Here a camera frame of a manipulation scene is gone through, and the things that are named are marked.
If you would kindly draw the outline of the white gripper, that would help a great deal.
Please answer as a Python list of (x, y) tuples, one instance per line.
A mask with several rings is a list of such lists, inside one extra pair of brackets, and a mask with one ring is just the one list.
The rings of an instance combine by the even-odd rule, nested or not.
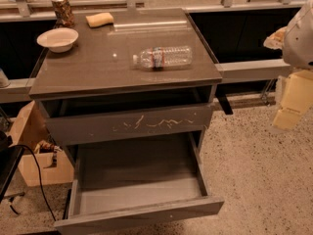
[(306, 3), (291, 19), (263, 43), (269, 49), (282, 49), (283, 60), (301, 70), (281, 77), (277, 84), (278, 109), (272, 125), (291, 130), (313, 106), (313, 0)]

